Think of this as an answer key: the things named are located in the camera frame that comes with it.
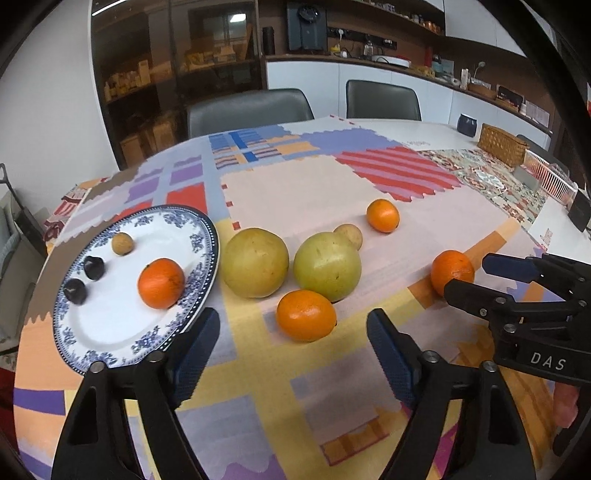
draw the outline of wall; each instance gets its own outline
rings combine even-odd
[[[74,184],[118,171],[96,96],[89,31],[90,2],[63,0],[0,78],[0,161],[39,220]]]
[[[330,27],[348,28],[391,38],[398,43],[398,50],[387,50],[385,54],[406,57],[413,65],[424,65],[427,47],[432,47],[433,52],[439,53],[442,58],[455,62],[456,78],[460,78],[462,68],[473,72],[475,65],[484,60],[486,67],[478,71],[478,78],[493,85],[500,83],[524,95],[527,100],[550,113],[550,127],[552,126],[554,103],[533,65],[525,57],[482,43],[421,34],[422,29],[403,29],[400,27],[404,24],[397,21],[396,17],[378,9],[361,9],[356,2],[322,0],[321,5],[327,6],[327,22]],[[288,53],[285,9],[285,0],[259,0],[261,26],[273,27],[275,50],[279,55]],[[334,44],[336,40],[329,38],[329,46]],[[343,40],[341,45],[351,51],[353,56],[359,56],[363,46],[349,40]]]
[[[483,60],[486,66],[478,70],[478,79],[490,83],[493,88],[497,84],[505,86],[543,108],[550,114],[549,127],[552,128],[556,112],[554,102],[527,58],[490,45],[459,38],[447,38],[438,53],[442,58],[454,61],[456,78],[460,78],[462,69],[469,69],[470,73],[474,73],[476,65]]]

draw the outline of white plastic basket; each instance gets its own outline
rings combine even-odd
[[[572,203],[577,195],[576,183],[569,180],[566,173],[562,175],[554,171],[548,162],[531,150],[526,150],[523,161],[524,168],[537,180],[540,186],[563,205]]]

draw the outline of red striped pattern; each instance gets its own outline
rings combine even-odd
[[[336,159],[351,167],[359,177],[372,182],[381,192],[403,202],[461,185],[454,175],[435,162],[405,147],[343,152]]]

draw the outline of cabinet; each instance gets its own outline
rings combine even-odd
[[[525,57],[525,53],[519,48],[513,37],[509,35],[509,32],[503,28],[503,26],[497,22],[496,26],[496,46],[503,50],[509,50],[517,55]]]
[[[362,65],[339,65],[339,116],[347,117],[347,82],[349,80],[367,80],[369,82],[390,83],[392,72],[389,70],[365,67]]]
[[[478,0],[445,0],[445,30],[448,37],[496,46],[497,23]]]
[[[518,116],[484,100],[479,100],[462,92],[453,92],[449,124],[455,127],[457,125],[457,119],[460,118],[462,113],[478,120],[476,139],[480,137],[482,124],[489,124],[502,128],[515,136],[519,134],[525,135],[546,150],[550,146],[550,137],[547,134]]]
[[[449,124],[454,127],[461,114],[471,116],[478,121],[476,139],[480,138],[482,124],[497,125],[499,108],[495,105],[479,100],[462,92],[453,92],[452,107],[449,114]]]
[[[550,146],[550,137],[542,130],[505,110],[499,109],[496,126],[515,136],[525,135],[545,150]]]
[[[297,88],[304,92],[315,118],[339,114],[338,63],[269,62],[267,63],[267,81],[270,89]]]
[[[438,8],[443,12],[443,0],[427,0],[427,3],[432,4],[432,6]]]
[[[509,50],[525,57],[509,32],[497,21],[478,0],[444,0],[446,35],[464,38]],[[548,35],[554,46],[556,35],[546,20],[525,5]]]
[[[428,80],[419,79],[403,73],[392,72],[392,85],[411,88],[418,98],[423,122],[446,124],[452,106],[453,90]]]

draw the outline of wicker basket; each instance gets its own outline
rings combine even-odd
[[[523,163],[527,143],[500,128],[482,124],[478,147],[510,167],[516,167]]]

